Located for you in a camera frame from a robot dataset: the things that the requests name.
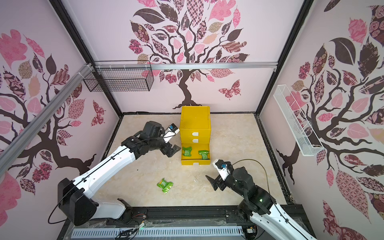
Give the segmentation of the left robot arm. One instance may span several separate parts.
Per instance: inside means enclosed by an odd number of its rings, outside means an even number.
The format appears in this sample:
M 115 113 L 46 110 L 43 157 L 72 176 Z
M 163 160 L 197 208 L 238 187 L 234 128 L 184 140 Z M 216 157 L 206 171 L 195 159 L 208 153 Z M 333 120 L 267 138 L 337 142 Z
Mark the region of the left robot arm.
M 143 130 L 125 139 L 121 145 L 99 164 L 73 180 L 63 179 L 58 184 L 57 207 L 75 226 L 91 220 L 111 220 L 125 225 L 133 218 L 133 208 L 119 198 L 111 203 L 96 200 L 94 195 L 115 174 L 150 151 L 159 150 L 171 158 L 181 150 L 169 141 L 179 133 L 175 124 L 164 128 L 161 124 L 146 122 Z

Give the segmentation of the green cookie packet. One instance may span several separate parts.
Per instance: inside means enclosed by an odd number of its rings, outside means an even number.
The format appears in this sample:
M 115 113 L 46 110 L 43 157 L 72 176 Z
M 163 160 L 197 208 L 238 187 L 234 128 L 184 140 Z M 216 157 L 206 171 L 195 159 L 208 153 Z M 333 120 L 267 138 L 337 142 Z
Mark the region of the green cookie packet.
M 183 156 L 191 157 L 192 156 L 192 147 L 183 147 Z
M 201 151 L 198 151 L 198 153 L 202 157 L 202 160 L 209 160 L 210 159 L 210 151 L 201 150 Z
M 162 192 L 167 194 L 169 190 L 173 187 L 173 182 L 168 182 L 164 178 L 157 183 L 157 186 L 162 189 Z

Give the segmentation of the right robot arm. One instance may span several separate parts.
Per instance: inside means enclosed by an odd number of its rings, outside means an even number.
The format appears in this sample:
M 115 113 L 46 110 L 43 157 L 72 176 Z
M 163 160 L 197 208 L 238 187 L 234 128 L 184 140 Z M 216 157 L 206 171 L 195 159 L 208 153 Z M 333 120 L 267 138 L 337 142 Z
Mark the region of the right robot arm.
M 257 186 L 244 167 L 234 169 L 221 164 L 216 168 L 219 175 L 206 176 L 214 190 L 231 189 L 243 197 L 240 212 L 246 220 L 261 227 L 276 240 L 314 240 L 315 237 L 301 227 L 279 205 L 269 192 Z

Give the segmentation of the yellow bottom drawer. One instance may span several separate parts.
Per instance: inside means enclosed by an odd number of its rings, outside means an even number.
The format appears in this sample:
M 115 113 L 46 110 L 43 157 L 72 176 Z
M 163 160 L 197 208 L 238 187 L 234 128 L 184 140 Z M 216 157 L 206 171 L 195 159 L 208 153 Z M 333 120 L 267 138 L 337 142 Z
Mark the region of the yellow bottom drawer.
M 192 147 L 192 156 L 184 157 L 183 156 L 183 147 Z M 210 165 L 211 156 L 209 160 L 202 160 L 202 157 L 199 155 L 198 151 L 208 150 L 210 151 L 210 144 L 182 144 L 182 153 L 181 153 L 181 163 L 184 166 L 193 166 L 193 165 Z

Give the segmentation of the green cookie packet front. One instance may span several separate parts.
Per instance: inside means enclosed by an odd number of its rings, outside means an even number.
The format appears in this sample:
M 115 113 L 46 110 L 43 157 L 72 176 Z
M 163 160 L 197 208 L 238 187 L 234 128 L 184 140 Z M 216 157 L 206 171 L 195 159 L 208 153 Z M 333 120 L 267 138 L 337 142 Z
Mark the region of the green cookie packet front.
M 198 151 L 198 153 L 202 157 L 202 160 L 209 160 L 210 159 L 210 151 L 201 150 L 201 151 Z

